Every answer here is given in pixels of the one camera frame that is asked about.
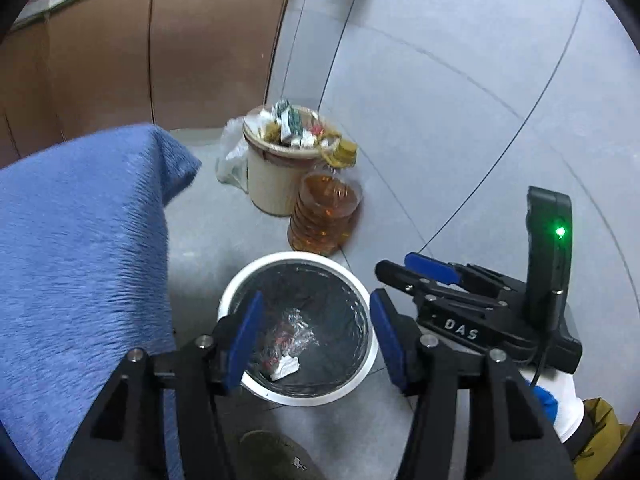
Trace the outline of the blue gloved right hand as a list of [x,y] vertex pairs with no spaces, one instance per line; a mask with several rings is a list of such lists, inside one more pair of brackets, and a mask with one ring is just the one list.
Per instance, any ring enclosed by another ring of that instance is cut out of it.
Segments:
[[558,400],[555,399],[555,396],[550,391],[541,386],[533,386],[532,390],[544,410],[544,414],[546,414],[550,422],[554,424],[556,416],[558,416]]

